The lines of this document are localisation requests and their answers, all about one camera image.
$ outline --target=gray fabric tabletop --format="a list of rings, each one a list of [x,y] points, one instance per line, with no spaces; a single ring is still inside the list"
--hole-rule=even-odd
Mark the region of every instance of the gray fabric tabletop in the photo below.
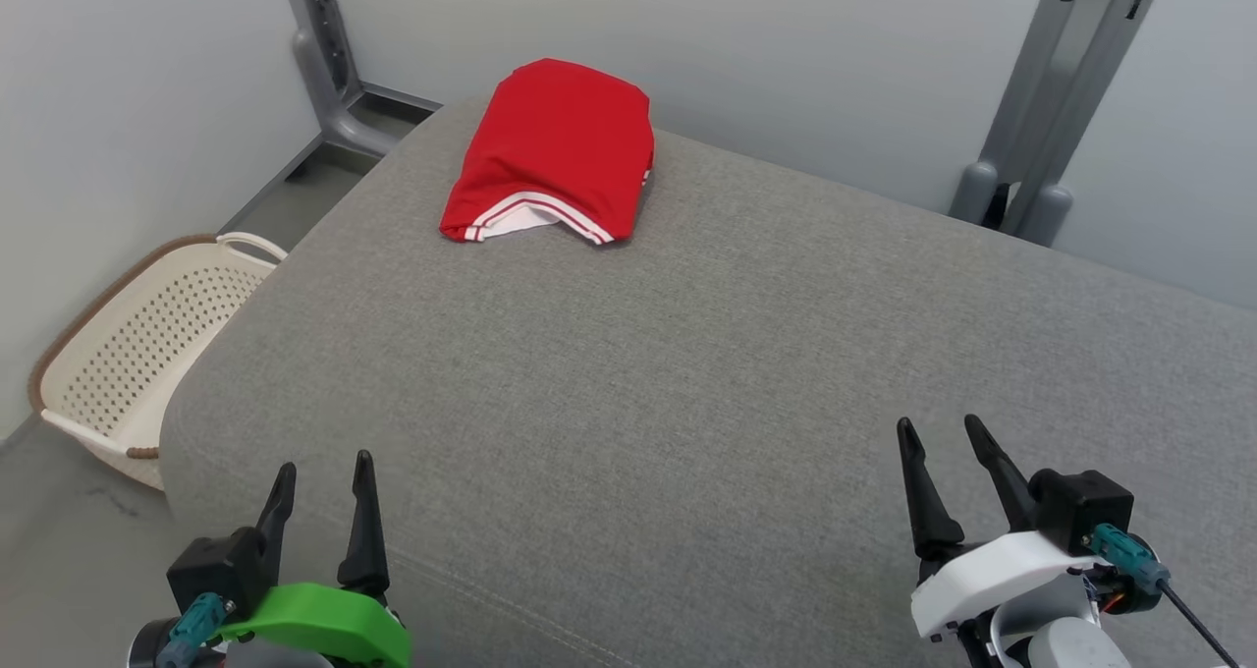
[[[970,540],[1007,525],[962,428],[1100,469],[1257,662],[1257,316],[659,133],[631,242],[437,233],[484,103],[440,109],[185,377],[162,474],[192,535],[298,465],[284,579],[332,581],[354,452],[390,599],[441,665],[962,665],[918,639],[894,426]],[[1217,665],[1168,605],[1135,665]]]

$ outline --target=gray metal frame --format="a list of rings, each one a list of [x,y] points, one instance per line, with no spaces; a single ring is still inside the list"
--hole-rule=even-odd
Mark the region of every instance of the gray metal frame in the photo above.
[[[987,142],[962,175],[950,216],[979,224],[997,185],[1019,181],[999,229],[1051,245],[1073,205],[1061,176],[1151,3],[1109,0],[1066,89],[1053,96],[1045,78],[1073,3],[1040,0]]]
[[[362,93],[349,42],[336,0],[288,0],[297,18],[293,55],[318,117],[323,140],[382,159],[397,138],[365,125],[348,106]]]

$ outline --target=white plastic basket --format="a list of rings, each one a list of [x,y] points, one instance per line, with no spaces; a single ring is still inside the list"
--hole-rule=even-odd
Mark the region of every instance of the white plastic basket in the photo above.
[[[283,260],[253,234],[187,237],[157,248],[117,279],[45,351],[31,374],[31,406],[96,457],[162,488],[162,416],[175,387],[228,320]]]

